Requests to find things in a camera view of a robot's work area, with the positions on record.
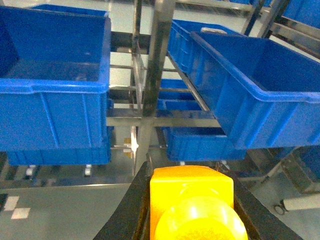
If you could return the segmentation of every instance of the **yellow sphere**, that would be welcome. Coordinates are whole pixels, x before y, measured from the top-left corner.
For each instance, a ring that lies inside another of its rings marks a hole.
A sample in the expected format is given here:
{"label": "yellow sphere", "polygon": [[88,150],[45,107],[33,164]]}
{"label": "yellow sphere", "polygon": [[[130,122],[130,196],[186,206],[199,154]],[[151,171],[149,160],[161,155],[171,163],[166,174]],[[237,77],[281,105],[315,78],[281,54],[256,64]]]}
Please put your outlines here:
{"label": "yellow sphere", "polygon": [[248,236],[232,207],[213,196],[195,196],[163,213],[154,240],[248,240]]}

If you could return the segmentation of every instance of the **gray floor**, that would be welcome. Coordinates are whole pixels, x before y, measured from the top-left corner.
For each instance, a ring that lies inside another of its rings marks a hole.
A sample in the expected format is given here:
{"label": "gray floor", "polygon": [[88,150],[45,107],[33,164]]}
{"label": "gray floor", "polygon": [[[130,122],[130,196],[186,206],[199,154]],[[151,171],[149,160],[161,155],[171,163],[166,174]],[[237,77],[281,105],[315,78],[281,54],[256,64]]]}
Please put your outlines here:
{"label": "gray floor", "polygon": [[[131,32],[133,29],[133,6],[126,3],[97,0],[4,0],[8,6],[27,7],[35,4],[50,3],[71,7],[91,8],[110,11],[112,30]],[[142,9],[141,33],[151,32],[152,9],[144,6]],[[189,12],[176,10],[174,18],[190,21],[216,23],[240,31],[245,22],[241,16],[221,15],[203,12]],[[252,35],[255,36],[260,23],[254,26]],[[112,53],[111,63],[130,65],[131,56],[125,53]],[[167,60],[167,68],[173,66]],[[111,69],[112,85],[129,85],[130,71],[126,69]],[[179,78],[177,73],[166,72],[164,78]],[[130,136],[129,128],[116,128],[116,143],[123,144],[123,139]],[[156,132],[153,133],[152,144],[157,144]],[[150,151],[155,167],[170,164],[163,150]],[[108,174],[130,174],[133,163],[121,151],[113,153],[112,163]],[[31,208],[27,219],[11,219],[12,211],[0,213],[1,240],[91,240],[103,224],[111,216],[128,185],[107,188],[41,188],[24,190],[3,190],[10,196],[20,196],[18,208]],[[260,187],[253,190],[256,197],[272,213],[273,204],[280,199],[299,196],[291,182],[280,173]],[[285,224],[296,231],[305,240],[320,239],[320,210],[302,210],[288,212],[285,216],[278,216]]]}

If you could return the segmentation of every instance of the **yellow object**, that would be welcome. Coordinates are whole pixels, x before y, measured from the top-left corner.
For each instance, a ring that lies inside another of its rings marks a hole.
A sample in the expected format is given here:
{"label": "yellow object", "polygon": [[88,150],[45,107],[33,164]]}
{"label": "yellow object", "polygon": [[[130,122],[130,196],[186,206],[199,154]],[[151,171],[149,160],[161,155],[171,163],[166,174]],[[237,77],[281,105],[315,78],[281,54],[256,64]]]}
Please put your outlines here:
{"label": "yellow object", "polygon": [[248,240],[233,180],[209,167],[155,169],[150,204],[150,240]]}

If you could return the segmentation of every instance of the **blue plastic bin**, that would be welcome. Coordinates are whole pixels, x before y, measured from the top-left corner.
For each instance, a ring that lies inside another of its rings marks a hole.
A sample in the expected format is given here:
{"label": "blue plastic bin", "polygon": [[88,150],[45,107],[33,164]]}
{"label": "blue plastic bin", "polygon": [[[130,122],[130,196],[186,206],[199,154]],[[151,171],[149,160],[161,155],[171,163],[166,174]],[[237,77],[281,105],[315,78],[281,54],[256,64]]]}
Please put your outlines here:
{"label": "blue plastic bin", "polygon": [[[163,110],[201,110],[196,101],[158,100]],[[171,161],[241,160],[246,150],[237,150],[218,127],[163,127],[167,157]]]}
{"label": "blue plastic bin", "polygon": [[191,36],[189,77],[237,149],[320,145],[320,63],[269,39]]}
{"label": "blue plastic bin", "polygon": [[236,4],[249,4],[250,0],[230,0],[230,2]]}
{"label": "blue plastic bin", "polygon": [[308,151],[301,156],[305,165],[320,179],[320,146],[311,146]]}
{"label": "blue plastic bin", "polygon": [[285,17],[320,28],[320,0],[291,0]]}
{"label": "blue plastic bin", "polygon": [[[107,101],[107,107],[114,107],[114,102],[111,99]],[[107,137],[103,139],[101,147],[8,151],[8,161],[12,166],[107,164],[111,159],[110,147],[113,129],[113,126],[107,127]]]}
{"label": "blue plastic bin", "polygon": [[31,7],[31,9],[63,12],[63,13],[69,13],[69,14],[92,15],[92,16],[100,16],[100,17],[104,17],[105,15],[108,16],[107,11],[77,8],[77,7],[70,7],[70,6],[50,5],[50,4],[41,4],[41,5],[33,6]]}
{"label": "blue plastic bin", "polygon": [[0,151],[100,148],[111,22],[0,7]]}
{"label": "blue plastic bin", "polygon": [[[187,89],[188,87],[183,80],[180,79],[162,79],[161,88],[169,89]],[[160,91],[158,95],[159,99],[172,99],[172,100],[195,100],[194,96],[190,92],[174,92],[174,91]]]}
{"label": "blue plastic bin", "polygon": [[[253,5],[255,3],[255,1],[258,1],[258,0],[250,0],[249,2],[250,2],[250,4]],[[270,7],[271,2],[272,2],[272,0],[265,0],[263,6],[264,7]]]}
{"label": "blue plastic bin", "polygon": [[223,30],[230,35],[242,36],[242,34],[218,24],[174,19],[171,25],[168,52],[181,71],[185,73],[190,65],[190,32],[201,32],[202,28]]}

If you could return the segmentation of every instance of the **bin handle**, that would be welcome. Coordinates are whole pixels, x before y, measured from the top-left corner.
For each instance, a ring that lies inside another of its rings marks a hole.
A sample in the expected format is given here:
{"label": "bin handle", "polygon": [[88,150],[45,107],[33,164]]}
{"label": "bin handle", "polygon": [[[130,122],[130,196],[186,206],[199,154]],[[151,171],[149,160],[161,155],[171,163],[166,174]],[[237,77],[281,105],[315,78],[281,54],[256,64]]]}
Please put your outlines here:
{"label": "bin handle", "polygon": [[217,29],[217,28],[210,28],[210,27],[202,27],[201,33],[207,34],[228,34],[226,31]]}

